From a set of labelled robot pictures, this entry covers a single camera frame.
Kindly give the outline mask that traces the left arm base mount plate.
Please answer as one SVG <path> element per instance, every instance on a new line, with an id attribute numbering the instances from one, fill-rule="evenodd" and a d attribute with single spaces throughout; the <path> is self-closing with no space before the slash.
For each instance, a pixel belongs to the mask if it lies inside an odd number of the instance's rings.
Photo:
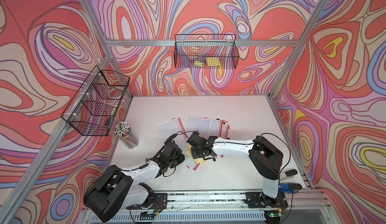
<path id="1" fill-rule="evenodd" d="M 126 206 L 129 210 L 156 210 L 161 211 L 167 208 L 167 193 L 155 193 L 150 197 L 147 197 L 143 204 L 135 204 L 132 206 Z"/>

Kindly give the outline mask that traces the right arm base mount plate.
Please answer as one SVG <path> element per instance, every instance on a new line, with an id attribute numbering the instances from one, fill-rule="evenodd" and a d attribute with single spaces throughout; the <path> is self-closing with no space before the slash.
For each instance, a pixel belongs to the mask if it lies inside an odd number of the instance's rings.
<path id="1" fill-rule="evenodd" d="M 275 199 L 265 196 L 262 192 L 246 192 L 244 202 L 251 209 L 274 208 L 285 210 L 288 208 L 288 202 L 282 191 L 278 193 Z"/>

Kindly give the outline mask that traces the yellow microfiber cloth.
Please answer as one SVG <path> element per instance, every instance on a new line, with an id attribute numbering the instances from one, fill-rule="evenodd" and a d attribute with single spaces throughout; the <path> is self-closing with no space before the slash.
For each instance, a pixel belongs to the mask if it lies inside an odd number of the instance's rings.
<path id="1" fill-rule="evenodd" d="M 199 165 L 199 164 L 203 164 L 205 162 L 205 160 L 203 158 L 200 158 L 198 157 L 195 153 L 194 153 L 194 149 L 192 147 L 191 144 L 187 143 L 187 150 L 186 150 L 186 154 L 189 158 L 191 158 L 196 165 Z"/>

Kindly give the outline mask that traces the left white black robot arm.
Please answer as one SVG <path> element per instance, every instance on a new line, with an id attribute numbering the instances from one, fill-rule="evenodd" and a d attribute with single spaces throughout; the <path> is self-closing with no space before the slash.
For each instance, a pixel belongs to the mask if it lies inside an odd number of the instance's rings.
<path id="1" fill-rule="evenodd" d="M 108 167 L 87 189 L 83 203 L 103 223 L 111 220 L 123 206 L 144 205 L 148 208 L 153 204 L 154 190 L 144 182 L 163 176 L 167 170 L 175 169 L 184 160 L 182 150 L 173 140 L 169 140 L 142 165 Z"/>

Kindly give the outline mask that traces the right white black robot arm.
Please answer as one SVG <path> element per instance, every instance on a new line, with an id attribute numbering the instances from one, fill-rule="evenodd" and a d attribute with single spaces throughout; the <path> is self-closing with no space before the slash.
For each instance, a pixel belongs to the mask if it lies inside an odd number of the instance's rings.
<path id="1" fill-rule="evenodd" d="M 194 159 L 206 161 L 225 155 L 248 157 L 263 178 L 263 196 L 277 198 L 283 153 L 262 135 L 251 140 L 231 140 L 217 136 L 204 138 L 194 131 L 187 143 Z"/>

